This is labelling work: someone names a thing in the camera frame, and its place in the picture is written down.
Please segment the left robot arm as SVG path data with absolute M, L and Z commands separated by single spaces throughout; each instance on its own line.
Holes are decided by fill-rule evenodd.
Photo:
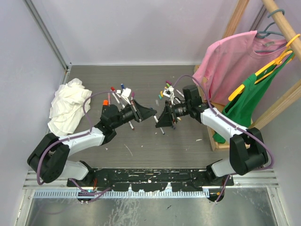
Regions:
M 123 109 L 116 105 L 103 105 L 100 121 L 91 129 L 58 137 L 46 134 L 27 163 L 36 172 L 39 185 L 51 183 L 58 178 L 78 181 L 83 186 L 90 186 L 95 179 L 95 169 L 84 161 L 70 161 L 68 158 L 80 151 L 110 142 L 116 136 L 116 128 L 132 120 L 142 122 L 155 116 L 156 110 L 140 105 L 131 100 Z

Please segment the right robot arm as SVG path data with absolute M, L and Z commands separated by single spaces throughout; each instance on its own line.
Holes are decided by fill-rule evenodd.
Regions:
M 269 162 L 261 132 L 257 128 L 248 129 L 241 126 L 222 115 L 217 108 L 202 102 L 195 85 L 185 86 L 182 91 L 184 100 L 177 104 L 174 103 L 172 86 L 161 92 L 160 95 L 168 100 L 165 101 L 156 127 L 171 127 L 178 122 L 179 117 L 188 115 L 213 129 L 229 143 L 229 157 L 206 167 L 206 179 L 209 184 L 218 185 L 226 175 L 243 176 Z

